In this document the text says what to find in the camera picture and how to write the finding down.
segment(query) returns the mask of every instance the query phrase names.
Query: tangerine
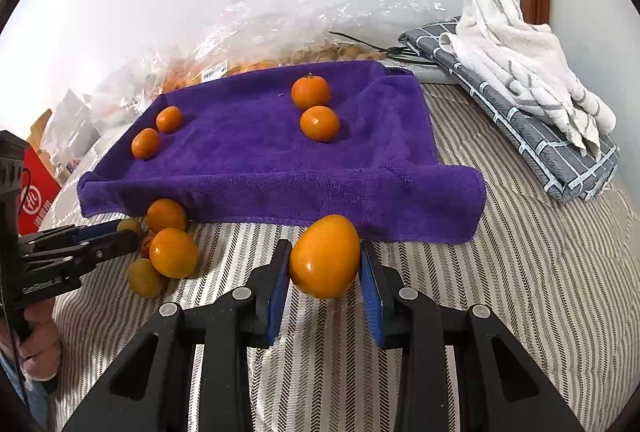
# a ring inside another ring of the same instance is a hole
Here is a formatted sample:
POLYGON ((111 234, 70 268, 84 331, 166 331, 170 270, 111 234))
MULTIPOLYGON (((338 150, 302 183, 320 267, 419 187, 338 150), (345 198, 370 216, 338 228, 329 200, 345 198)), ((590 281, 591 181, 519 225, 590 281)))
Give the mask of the tangerine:
POLYGON ((341 215, 315 221, 300 236, 289 257, 289 275, 302 292, 315 298, 345 293, 360 266, 360 239, 341 215))
POLYGON ((140 256, 142 258, 149 258, 149 248, 155 236, 156 235, 150 231, 146 237, 142 239, 142 244, 140 244, 140 256))
POLYGON ((152 128, 141 130, 131 142, 131 153, 136 159, 148 159, 160 149, 160 136, 152 128))
POLYGON ((302 110, 327 105, 330 97, 331 89, 322 76, 308 74, 296 80, 291 87, 291 99, 296 107, 302 110))
POLYGON ((163 278, 148 258, 137 258, 127 269, 127 282, 136 295, 154 298, 162 291, 163 278))
POLYGON ((164 134, 171 134, 182 126, 182 112, 176 106, 162 110, 156 116, 156 126, 164 134))
POLYGON ((187 229, 187 214, 184 208, 173 199, 158 199, 146 210, 146 225, 154 233, 166 227, 187 229))
POLYGON ((184 278, 196 268, 198 247, 188 233, 166 227, 152 240, 149 258, 154 268, 165 277, 184 278))
POLYGON ((331 141, 340 129, 340 118, 329 107, 314 106, 300 116, 300 129, 313 141, 331 141))
POLYGON ((125 229, 130 229, 131 231, 135 231, 140 238, 144 237, 145 232, 142 231, 142 226, 136 219, 122 219, 118 226, 116 227, 116 231, 123 231, 125 229))

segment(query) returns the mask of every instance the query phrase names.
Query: purple towel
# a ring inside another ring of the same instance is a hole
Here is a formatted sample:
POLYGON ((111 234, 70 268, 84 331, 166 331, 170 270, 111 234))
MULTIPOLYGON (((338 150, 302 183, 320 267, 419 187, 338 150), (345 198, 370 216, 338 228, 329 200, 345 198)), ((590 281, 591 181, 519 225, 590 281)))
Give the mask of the purple towel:
POLYGON ((81 177, 85 217, 142 216, 160 197, 198 222, 310 225, 329 213, 363 238, 460 243, 484 208, 479 171, 438 163, 427 105, 411 73, 377 62, 284 66, 162 94, 81 177), (300 131, 291 85, 308 73, 332 88, 335 141, 300 131), (135 160, 130 144, 175 105, 185 125, 161 135, 159 153, 135 160))

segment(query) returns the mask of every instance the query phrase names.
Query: plastic bag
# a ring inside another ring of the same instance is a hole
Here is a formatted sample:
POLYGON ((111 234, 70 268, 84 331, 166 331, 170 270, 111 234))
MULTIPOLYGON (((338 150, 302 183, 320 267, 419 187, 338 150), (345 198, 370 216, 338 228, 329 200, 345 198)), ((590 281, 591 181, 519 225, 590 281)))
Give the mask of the plastic bag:
POLYGON ((225 9, 203 41, 172 68, 163 92, 240 72, 300 63, 379 60, 384 53, 331 34, 386 47, 409 28, 442 20, 431 0, 242 0, 225 9))
POLYGON ((109 129, 134 122, 162 92, 162 84, 176 75, 182 57, 164 50, 132 60, 105 78, 91 96, 91 121, 104 135, 109 129))
POLYGON ((71 90, 55 107, 42 134, 40 148, 51 156, 55 178, 63 184, 89 149, 98 141, 89 107, 71 90))
POLYGON ((161 92, 273 66, 380 60, 384 52, 330 31, 387 47, 403 31, 443 19, 444 10, 431 0, 349 0, 331 6, 239 0, 203 30, 187 56, 158 50, 108 76, 92 94, 91 120, 104 135, 135 121, 161 92))

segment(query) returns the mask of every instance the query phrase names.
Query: human hand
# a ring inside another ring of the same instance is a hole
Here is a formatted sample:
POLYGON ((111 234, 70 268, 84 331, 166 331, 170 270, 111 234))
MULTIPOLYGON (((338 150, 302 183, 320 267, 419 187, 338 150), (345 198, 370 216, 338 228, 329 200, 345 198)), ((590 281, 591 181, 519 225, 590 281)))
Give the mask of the human hand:
MULTIPOLYGON (((14 332, 18 354, 25 360, 22 370, 37 382, 53 378, 60 366, 62 349, 58 339, 58 327, 51 318, 54 301, 55 299, 51 298, 25 308, 24 319, 33 328, 29 338, 21 342, 14 332)), ((11 340, 4 320, 0 320, 0 350, 15 366, 11 340)))

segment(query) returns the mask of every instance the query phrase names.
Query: striped bedsheet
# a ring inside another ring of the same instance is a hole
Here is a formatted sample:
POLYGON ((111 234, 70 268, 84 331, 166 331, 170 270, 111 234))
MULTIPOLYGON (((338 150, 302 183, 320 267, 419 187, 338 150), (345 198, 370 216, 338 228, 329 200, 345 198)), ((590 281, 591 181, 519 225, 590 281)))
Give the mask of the striped bedsheet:
MULTIPOLYGON (((491 306, 521 341, 589 432, 606 429, 640 382, 640 221, 613 183, 590 203, 559 205, 517 150, 458 86, 425 86, 440 159, 482 170, 486 208, 463 245, 380 242, 385 264, 437 303, 491 306)), ((101 140, 54 203, 44 227, 97 223, 80 215, 76 184, 113 140, 101 140)), ((59 431, 110 361, 158 307, 211 303, 265 264, 279 238, 303 228, 269 224, 193 224, 202 262, 158 298, 127 288, 127 256, 98 266, 84 286, 58 298, 54 318, 64 357, 51 401, 59 431)), ((455 364, 449 365, 450 430, 457 430, 455 364)), ((196 351, 189 430, 196 431, 196 351)), ((318 301, 289 289, 280 336, 249 350, 256 431, 389 431, 401 354, 373 346, 356 283, 341 299, 318 301)))

